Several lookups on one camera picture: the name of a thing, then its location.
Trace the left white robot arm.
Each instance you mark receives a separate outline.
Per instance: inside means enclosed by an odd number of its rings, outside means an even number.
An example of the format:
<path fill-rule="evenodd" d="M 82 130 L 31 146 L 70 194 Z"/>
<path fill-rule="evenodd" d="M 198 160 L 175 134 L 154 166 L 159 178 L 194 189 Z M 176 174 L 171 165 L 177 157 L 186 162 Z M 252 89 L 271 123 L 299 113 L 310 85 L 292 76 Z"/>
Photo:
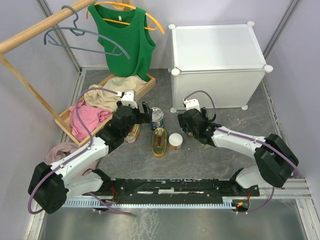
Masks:
<path fill-rule="evenodd" d="M 90 192 L 106 195 L 110 191 L 110 178 L 100 171 L 78 179 L 74 177 L 122 145 L 135 124 L 147 124 L 152 120 L 152 110 L 145 101 L 142 102 L 143 112 L 138 107 L 133 108 L 121 102 L 117 104 L 112 119 L 89 143 L 59 161 L 52 164 L 41 162 L 35 167 L 27 191 L 30 195 L 28 211 L 31 214 L 36 213 L 32 210 L 32 201 L 36 201 L 42 211 L 52 214 L 69 198 Z"/>

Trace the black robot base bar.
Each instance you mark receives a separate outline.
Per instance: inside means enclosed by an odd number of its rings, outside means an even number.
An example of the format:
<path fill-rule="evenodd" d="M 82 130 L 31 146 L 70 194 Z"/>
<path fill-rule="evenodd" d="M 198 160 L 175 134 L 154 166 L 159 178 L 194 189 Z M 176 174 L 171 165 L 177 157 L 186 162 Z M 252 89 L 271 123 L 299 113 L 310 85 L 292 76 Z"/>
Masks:
<path fill-rule="evenodd" d="M 223 197 L 259 197 L 258 185 L 244 188 L 230 179 L 111 179 L 102 174 L 102 186 L 93 192 L 116 204 L 221 204 Z"/>

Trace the blue soup can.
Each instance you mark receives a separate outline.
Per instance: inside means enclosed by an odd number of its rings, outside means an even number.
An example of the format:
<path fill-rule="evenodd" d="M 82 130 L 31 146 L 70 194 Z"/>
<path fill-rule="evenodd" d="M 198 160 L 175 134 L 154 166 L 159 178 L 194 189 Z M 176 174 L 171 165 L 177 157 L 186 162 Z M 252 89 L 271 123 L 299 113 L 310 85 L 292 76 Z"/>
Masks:
<path fill-rule="evenodd" d="M 193 132 L 190 129 L 187 129 L 185 133 L 190 137 L 193 136 Z"/>

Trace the dark blue tin can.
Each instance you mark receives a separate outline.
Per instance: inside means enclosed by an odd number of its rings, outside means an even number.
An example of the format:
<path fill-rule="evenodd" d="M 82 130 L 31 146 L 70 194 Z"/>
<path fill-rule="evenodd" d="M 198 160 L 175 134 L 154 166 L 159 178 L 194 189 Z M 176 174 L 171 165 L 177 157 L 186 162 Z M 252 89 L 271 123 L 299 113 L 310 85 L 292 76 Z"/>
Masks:
<path fill-rule="evenodd" d="M 152 131 L 156 130 L 157 128 L 164 127 L 164 113 L 158 107 L 151 108 L 151 122 L 150 122 L 150 129 Z"/>

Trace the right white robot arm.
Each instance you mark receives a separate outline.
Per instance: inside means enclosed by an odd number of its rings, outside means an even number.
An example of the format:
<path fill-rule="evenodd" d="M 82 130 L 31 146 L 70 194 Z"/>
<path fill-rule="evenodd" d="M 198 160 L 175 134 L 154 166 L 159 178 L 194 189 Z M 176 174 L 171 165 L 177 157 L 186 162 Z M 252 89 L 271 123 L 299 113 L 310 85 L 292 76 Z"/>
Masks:
<path fill-rule="evenodd" d="M 263 137 L 230 130 L 209 119 L 204 107 L 179 113 L 177 118 L 182 131 L 201 144 L 229 149 L 255 160 L 255 165 L 241 169 L 229 183 L 231 193 L 236 196 L 262 183 L 282 188 L 298 169 L 299 160 L 277 134 Z"/>

